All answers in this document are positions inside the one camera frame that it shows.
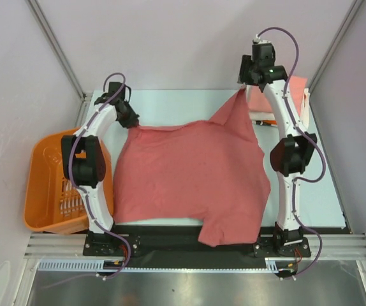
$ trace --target white table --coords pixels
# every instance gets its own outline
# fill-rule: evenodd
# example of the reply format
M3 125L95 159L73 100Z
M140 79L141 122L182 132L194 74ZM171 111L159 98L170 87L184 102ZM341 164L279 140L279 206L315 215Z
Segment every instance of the white table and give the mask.
M102 93L102 91L94 91L87 118L92 113L94 101ZM175 126L209 119L234 93L235 91L232 90L133 91L131 105L140 115L140 124L143 126ZM310 125L309 132L317 133L313 118ZM269 153L279 141L278 130L267 126L254 126L254 130L260 147L265 152L264 167L271 182L271 193L262 226L273 226L278 214L279 186L277 175L270 165ZM104 137L104 143L112 155L112 174L127 135L128 131L115 122ZM308 178L316 178L320 171L321 161L315 152L304 175ZM330 172L326 172L321 182L316 184L302 182L301 184L300 215L305 225L344 228L345 221ZM202 222L194 219L151 219L126 224L184 226L199 225Z

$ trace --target pink fabric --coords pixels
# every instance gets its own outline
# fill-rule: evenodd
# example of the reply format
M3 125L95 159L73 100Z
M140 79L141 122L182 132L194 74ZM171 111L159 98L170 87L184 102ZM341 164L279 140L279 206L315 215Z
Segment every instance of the pink fabric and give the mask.
M270 193L263 156L244 90L210 120L130 129L113 180L115 222L190 217L203 220L204 244L254 243Z
M306 78L301 78L299 76L291 76L291 80L289 81L289 88L291 89L292 100L295 104L295 108L299 116L301 113L302 101L304 99L306 81ZM248 107L249 110L252 112L272 113L270 103L257 86L251 87Z

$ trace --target plastic basket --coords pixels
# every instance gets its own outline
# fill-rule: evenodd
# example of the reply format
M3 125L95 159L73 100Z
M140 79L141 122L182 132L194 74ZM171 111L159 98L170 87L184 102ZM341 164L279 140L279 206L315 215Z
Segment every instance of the plastic basket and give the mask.
M24 222L33 231L71 234L88 228L87 213L78 191L64 178L61 138L77 129L50 135L33 148L27 183ZM103 188L109 212L113 214L111 159L101 143L106 163Z

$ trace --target white wall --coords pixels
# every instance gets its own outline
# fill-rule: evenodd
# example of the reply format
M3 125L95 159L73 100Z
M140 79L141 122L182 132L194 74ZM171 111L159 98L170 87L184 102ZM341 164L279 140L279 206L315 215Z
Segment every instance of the white wall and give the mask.
M16 285L30 232L22 221L33 145L70 128L79 102L23 0L0 0L0 264Z
M85 91L114 71L133 89L236 89L241 55L270 26L291 31L312 78L353 0L39 0ZM267 33L290 69L292 42Z
M366 1L311 101L348 218L366 233Z

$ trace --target white ventilation strip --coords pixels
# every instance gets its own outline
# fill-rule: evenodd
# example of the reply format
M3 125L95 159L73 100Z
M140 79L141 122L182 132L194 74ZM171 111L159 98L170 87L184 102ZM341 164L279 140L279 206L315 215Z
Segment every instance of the white ventilation strip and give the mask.
M166 272L166 273L277 273L275 261L265 260L266 268L256 269L166 269L166 268L125 268L125 272ZM102 259L42 259L38 271L51 272L114 272L104 269Z

